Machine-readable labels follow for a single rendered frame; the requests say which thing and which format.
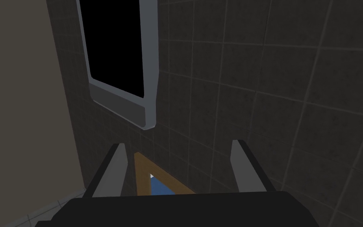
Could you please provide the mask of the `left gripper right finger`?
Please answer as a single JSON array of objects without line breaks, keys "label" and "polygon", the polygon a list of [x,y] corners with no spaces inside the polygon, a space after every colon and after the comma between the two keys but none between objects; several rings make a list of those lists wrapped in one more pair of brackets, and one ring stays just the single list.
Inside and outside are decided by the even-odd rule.
[{"label": "left gripper right finger", "polygon": [[230,162],[239,192],[276,191],[244,140],[232,141]]}]

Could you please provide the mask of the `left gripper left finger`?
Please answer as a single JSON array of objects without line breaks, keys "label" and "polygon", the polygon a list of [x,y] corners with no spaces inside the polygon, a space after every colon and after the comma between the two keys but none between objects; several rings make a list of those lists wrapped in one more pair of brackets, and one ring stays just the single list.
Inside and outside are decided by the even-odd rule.
[{"label": "left gripper left finger", "polygon": [[125,144],[113,144],[83,194],[83,198],[119,197],[127,166],[128,159]]}]

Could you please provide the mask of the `wood framed blue picture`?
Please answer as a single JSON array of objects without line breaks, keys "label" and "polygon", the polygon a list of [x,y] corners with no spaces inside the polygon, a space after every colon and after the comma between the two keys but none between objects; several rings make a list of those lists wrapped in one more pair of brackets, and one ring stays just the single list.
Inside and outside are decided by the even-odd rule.
[{"label": "wood framed blue picture", "polygon": [[134,154],[137,195],[194,194],[194,192],[141,153]]}]

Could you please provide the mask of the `grey framed window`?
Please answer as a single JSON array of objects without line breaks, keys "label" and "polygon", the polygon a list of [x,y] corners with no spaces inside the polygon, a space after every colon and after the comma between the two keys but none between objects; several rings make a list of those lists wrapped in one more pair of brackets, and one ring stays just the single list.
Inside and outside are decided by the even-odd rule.
[{"label": "grey framed window", "polygon": [[76,0],[91,98],[148,130],[157,123],[158,0]]}]

